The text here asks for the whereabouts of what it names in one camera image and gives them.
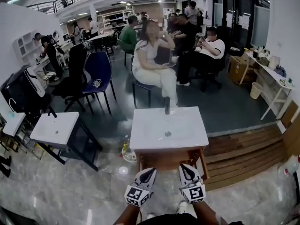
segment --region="wooden platform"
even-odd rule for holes
[[[209,139],[204,156],[209,178],[206,190],[250,178],[282,161],[285,147],[276,125]]]

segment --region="white pants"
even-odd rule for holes
[[[162,88],[162,96],[170,98],[170,107],[177,107],[176,73],[173,69],[133,69],[135,78],[143,84]]]

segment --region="green shirt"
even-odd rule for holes
[[[125,26],[122,29],[119,39],[125,44],[132,45],[133,49],[137,43],[135,30],[129,26]]]

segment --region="woman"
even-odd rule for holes
[[[165,36],[167,42],[160,39]],[[162,96],[170,98],[170,107],[177,107],[176,74],[167,64],[157,64],[154,59],[158,47],[175,48],[173,39],[152,20],[143,24],[140,41],[135,46],[132,73],[143,84],[162,88]]]
[[[73,25],[74,25],[74,41],[75,41],[75,44],[77,45],[77,44],[81,43],[80,29],[79,29],[77,22],[74,22]]]

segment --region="marble floor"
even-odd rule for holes
[[[99,153],[98,172],[79,160],[62,165],[47,153],[41,160],[22,151],[13,153],[11,176],[0,180],[1,206],[41,225],[113,224],[126,207],[123,196],[133,181],[135,164],[119,157],[120,140],[100,142],[114,149]],[[154,195],[141,208],[142,217],[149,212],[174,213],[183,198],[179,186],[176,170],[159,172]],[[280,178],[274,166],[245,181],[209,191],[206,202],[227,222],[279,225],[296,203],[295,184],[293,177]]]

